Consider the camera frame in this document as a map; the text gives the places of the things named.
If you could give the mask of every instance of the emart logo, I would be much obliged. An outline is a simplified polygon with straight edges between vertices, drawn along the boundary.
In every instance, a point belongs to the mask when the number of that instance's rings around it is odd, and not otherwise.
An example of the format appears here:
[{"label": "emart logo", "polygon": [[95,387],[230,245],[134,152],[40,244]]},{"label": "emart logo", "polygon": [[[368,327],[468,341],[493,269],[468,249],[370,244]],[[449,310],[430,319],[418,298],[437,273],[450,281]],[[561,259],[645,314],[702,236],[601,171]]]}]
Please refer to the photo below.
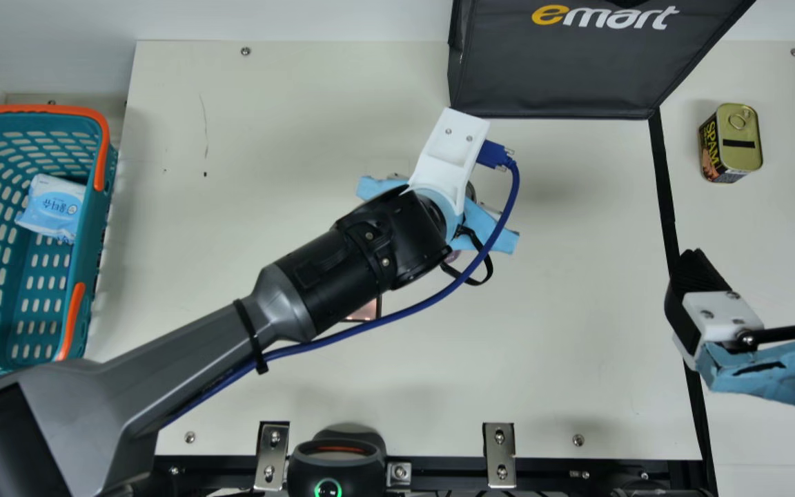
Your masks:
[{"label": "emart logo", "polygon": [[675,6],[669,6],[665,10],[609,10],[592,9],[590,7],[580,7],[570,9],[567,6],[544,6],[533,12],[533,22],[540,26],[550,26],[562,22],[564,26],[576,24],[579,28],[587,28],[594,20],[593,25],[597,28],[625,29],[631,26],[634,29],[643,29],[647,24],[653,29],[663,31],[667,29],[665,20],[668,16],[678,14],[679,10]]}]

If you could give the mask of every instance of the black fabric bin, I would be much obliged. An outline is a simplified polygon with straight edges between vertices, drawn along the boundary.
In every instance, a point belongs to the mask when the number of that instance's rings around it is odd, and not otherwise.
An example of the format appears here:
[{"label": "black fabric bin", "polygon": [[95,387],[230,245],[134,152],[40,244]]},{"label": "black fabric bin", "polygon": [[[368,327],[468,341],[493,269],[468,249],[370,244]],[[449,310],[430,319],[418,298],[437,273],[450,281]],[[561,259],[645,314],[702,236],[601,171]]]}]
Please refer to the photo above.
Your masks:
[{"label": "black fabric bin", "polygon": [[753,2],[454,0],[451,104],[481,117],[646,119]]}]

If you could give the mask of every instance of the wet wipes package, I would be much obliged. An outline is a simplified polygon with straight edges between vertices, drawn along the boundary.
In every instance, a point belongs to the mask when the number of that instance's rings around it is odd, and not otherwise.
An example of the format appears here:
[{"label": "wet wipes package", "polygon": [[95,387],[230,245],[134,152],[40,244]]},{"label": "wet wipes package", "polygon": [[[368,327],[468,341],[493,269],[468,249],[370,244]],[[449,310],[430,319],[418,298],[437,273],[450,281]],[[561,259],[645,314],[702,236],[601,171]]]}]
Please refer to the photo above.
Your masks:
[{"label": "wet wipes package", "polygon": [[29,185],[28,198],[26,210],[14,218],[19,226],[69,244],[75,242],[84,185],[37,174]]}]

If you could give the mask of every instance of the teal plastic basket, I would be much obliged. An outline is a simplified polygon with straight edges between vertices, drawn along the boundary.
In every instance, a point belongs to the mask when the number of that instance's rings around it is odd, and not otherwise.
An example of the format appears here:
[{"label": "teal plastic basket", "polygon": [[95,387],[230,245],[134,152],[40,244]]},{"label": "teal plastic basket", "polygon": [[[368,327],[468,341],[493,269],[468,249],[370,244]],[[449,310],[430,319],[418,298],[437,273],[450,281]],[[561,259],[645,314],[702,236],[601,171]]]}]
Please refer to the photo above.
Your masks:
[{"label": "teal plastic basket", "polygon": [[[97,111],[0,106],[0,376],[83,355],[116,163]],[[75,244],[14,223],[38,173],[86,184]]]}]

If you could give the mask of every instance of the gold tin can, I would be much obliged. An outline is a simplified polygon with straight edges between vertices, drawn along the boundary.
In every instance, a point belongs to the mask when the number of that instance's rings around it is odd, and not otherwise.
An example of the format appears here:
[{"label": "gold tin can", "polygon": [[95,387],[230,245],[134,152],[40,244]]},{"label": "gold tin can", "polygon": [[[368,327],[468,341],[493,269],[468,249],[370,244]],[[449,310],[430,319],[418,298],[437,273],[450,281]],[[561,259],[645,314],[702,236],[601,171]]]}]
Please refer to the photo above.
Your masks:
[{"label": "gold tin can", "polygon": [[760,123],[756,110],[723,104],[698,127],[701,172],[713,183],[734,183],[763,167]]}]

